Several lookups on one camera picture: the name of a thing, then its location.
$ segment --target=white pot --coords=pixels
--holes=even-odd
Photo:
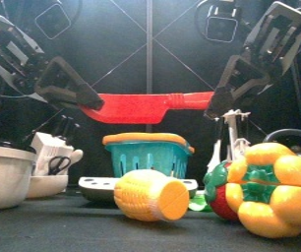
[[[25,200],[36,154],[0,147],[0,209],[11,208]]]

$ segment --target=yellow bell pepper toy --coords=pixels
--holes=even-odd
[[[188,210],[188,189],[181,180],[152,169],[128,171],[113,187],[123,213],[139,221],[176,221]]]
[[[225,200],[246,229],[263,237],[301,233],[301,157],[278,143],[251,146],[232,161]]]

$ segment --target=white bowl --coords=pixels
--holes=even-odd
[[[28,199],[53,196],[64,191],[68,175],[32,176]]]
[[[0,147],[0,209],[25,200],[34,160],[33,153]]]

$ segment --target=teal basket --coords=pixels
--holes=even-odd
[[[135,169],[155,169],[167,176],[185,178],[188,145],[172,142],[125,141],[105,146],[112,152],[113,176],[123,175]]]

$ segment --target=black cable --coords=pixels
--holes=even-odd
[[[5,99],[30,99],[30,96],[29,95],[9,96],[9,95],[0,94],[0,98],[5,98]]]
[[[263,139],[263,143],[272,142],[276,138],[284,136],[295,136],[301,137],[301,130],[299,129],[282,129],[271,132]]]

